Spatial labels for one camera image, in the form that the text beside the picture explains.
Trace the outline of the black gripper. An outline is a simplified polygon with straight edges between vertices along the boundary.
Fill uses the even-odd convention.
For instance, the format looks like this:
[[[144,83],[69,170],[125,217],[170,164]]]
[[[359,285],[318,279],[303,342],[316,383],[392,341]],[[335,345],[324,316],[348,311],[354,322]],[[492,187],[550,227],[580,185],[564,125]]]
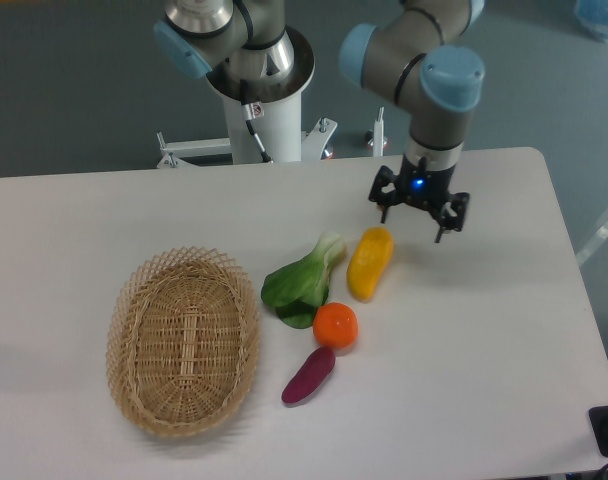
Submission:
[[[470,194],[450,192],[454,171],[454,166],[445,170],[429,170],[425,158],[421,158],[415,164],[403,156],[397,176],[385,165],[379,168],[368,200],[380,210],[381,224],[386,223],[388,210],[398,204],[430,211],[432,218],[438,224],[438,232],[434,240],[438,244],[444,234],[461,232],[466,220]]]

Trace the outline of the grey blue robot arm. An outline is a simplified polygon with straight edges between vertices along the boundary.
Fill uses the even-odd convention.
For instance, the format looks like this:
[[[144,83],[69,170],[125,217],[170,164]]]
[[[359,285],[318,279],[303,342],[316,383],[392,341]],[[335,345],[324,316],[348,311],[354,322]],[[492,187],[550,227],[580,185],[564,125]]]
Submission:
[[[481,58],[456,39],[479,17],[480,1],[406,1],[385,27],[355,26],[338,55],[342,74],[410,115],[398,171],[381,168],[369,198],[382,212],[426,211],[440,233],[460,231],[470,196],[450,191],[485,76]],[[237,164],[319,159],[301,131],[301,95],[315,59],[285,20],[281,1],[168,1],[153,28],[184,75],[220,96]]]

